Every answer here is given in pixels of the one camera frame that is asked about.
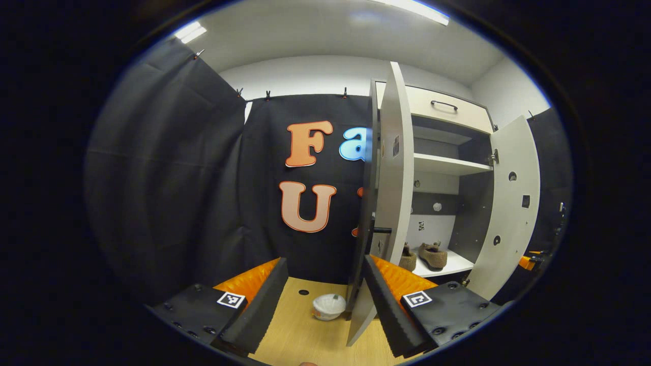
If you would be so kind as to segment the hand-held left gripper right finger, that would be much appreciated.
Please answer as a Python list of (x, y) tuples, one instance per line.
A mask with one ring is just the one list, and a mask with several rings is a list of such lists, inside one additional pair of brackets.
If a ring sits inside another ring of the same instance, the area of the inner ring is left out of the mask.
[(447, 348), (504, 310), (456, 281), (435, 284), (373, 255), (365, 255), (364, 279), (395, 356)]

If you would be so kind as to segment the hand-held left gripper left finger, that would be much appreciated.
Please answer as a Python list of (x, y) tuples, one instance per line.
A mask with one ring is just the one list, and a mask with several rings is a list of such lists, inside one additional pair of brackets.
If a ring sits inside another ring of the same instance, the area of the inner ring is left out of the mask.
[(149, 310), (189, 338), (236, 356), (258, 349), (288, 280), (279, 257), (216, 286), (200, 283)]

